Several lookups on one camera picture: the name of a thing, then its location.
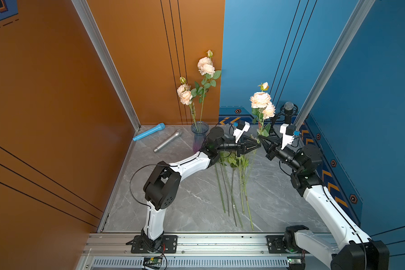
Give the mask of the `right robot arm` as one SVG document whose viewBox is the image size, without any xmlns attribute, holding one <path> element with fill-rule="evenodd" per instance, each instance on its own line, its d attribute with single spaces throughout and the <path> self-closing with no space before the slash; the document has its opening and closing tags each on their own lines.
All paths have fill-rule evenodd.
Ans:
<svg viewBox="0 0 405 270">
<path fill-rule="evenodd" d="M 331 245 L 305 226 L 290 226 L 285 231 L 285 246 L 308 251 L 332 270 L 387 270 L 390 257 L 387 246 L 382 241 L 373 241 L 361 230 L 318 176 L 316 169 L 322 163 L 320 149 L 305 145 L 294 151 L 283 147 L 277 137 L 258 138 L 269 160 L 278 158 L 292 169 L 292 186 L 313 207 L 336 241 L 336 245 Z"/>
</svg>

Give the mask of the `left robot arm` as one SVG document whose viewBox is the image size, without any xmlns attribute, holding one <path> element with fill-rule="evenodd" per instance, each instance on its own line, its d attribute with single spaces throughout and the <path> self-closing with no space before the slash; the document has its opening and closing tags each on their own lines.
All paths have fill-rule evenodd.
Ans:
<svg viewBox="0 0 405 270">
<path fill-rule="evenodd" d="M 256 139 L 244 134 L 250 129 L 248 122 L 239 121 L 233 127 L 232 136 L 225 134 L 223 128 L 214 127 L 199 151 L 192 156 L 170 164 L 160 162 L 155 166 L 143 188 L 148 209 L 141 239 L 150 252 L 157 252 L 162 246 L 166 208 L 176 198 L 183 180 L 215 165 L 223 151 L 241 156 L 261 147 Z"/>
</svg>

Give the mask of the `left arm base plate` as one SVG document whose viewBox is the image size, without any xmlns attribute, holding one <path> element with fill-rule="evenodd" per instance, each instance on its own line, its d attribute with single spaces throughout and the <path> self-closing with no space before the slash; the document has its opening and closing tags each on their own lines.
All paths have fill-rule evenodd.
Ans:
<svg viewBox="0 0 405 270">
<path fill-rule="evenodd" d="M 152 247 L 148 244 L 149 240 L 145 241 L 142 236 L 135 236 L 134 239 L 127 244 L 131 246 L 130 252 L 132 254 L 175 254 L 177 251 L 177 241 L 177 235 L 163 235 L 162 239 L 155 244 L 155 247 Z"/>
</svg>

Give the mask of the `pink rose stem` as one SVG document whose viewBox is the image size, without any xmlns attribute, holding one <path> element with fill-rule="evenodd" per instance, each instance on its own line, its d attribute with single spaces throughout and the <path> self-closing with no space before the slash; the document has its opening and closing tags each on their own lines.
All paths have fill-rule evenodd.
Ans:
<svg viewBox="0 0 405 270">
<path fill-rule="evenodd" d="M 276 107 L 272 103 L 272 97 L 268 93 L 268 82 L 262 83 L 258 87 L 260 91 L 250 97 L 252 116 L 254 117 L 252 123 L 258 125 L 258 135 L 268 137 L 271 125 L 264 122 L 275 116 Z"/>
<path fill-rule="evenodd" d="M 180 77 L 180 83 L 181 85 L 177 88 L 178 97 L 183 105 L 189 107 L 193 124 L 195 125 L 195 128 L 198 131 L 196 121 L 196 108 L 193 99 L 198 94 L 199 84 L 195 83 L 195 88 L 191 88 L 191 86 L 187 83 L 187 79 L 185 77 Z"/>
<path fill-rule="evenodd" d="M 211 88 L 217 86 L 217 80 L 219 80 L 222 75 L 222 71 L 215 68 L 213 61 L 213 51 L 211 49 L 207 50 L 206 56 L 202 57 L 198 61 L 197 68 L 198 72 L 202 76 L 202 79 L 200 82 L 195 82 L 194 87 L 191 89 L 192 101 L 196 99 L 197 102 L 200 104 L 200 112 L 198 118 L 196 117 L 195 104 L 192 104 L 192 116 L 194 122 L 196 122 L 197 120 L 202 121 L 206 96 Z"/>
</svg>

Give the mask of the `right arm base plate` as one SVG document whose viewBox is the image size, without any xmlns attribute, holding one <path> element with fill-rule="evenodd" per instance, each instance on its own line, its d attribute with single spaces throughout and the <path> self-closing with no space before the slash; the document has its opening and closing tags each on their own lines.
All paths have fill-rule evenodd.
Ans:
<svg viewBox="0 0 405 270">
<path fill-rule="evenodd" d="M 267 235 L 266 236 L 268 251 L 270 254 L 274 253 L 289 253 L 289 254 L 308 254 L 307 251 L 298 247 L 295 240 L 284 235 Z"/>
</svg>

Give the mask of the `orange flower stem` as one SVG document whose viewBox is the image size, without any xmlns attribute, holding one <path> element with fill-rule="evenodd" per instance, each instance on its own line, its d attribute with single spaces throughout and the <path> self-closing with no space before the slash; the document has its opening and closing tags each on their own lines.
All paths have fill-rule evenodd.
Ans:
<svg viewBox="0 0 405 270">
<path fill-rule="evenodd" d="M 215 173 L 216 173 L 216 179 L 217 179 L 217 183 L 218 183 L 219 195 L 220 195 L 220 199 L 221 199 L 221 203 L 222 203 L 222 209 L 223 209 L 223 212 L 226 213 L 225 201 L 224 201 L 224 198 L 223 198 L 223 191 L 222 191 L 222 188 L 221 188 L 221 183 L 220 183 L 220 177 L 219 177 L 218 165 L 217 164 L 218 164 L 218 161 L 216 161 L 214 163 L 214 170 L 215 170 Z"/>
</svg>

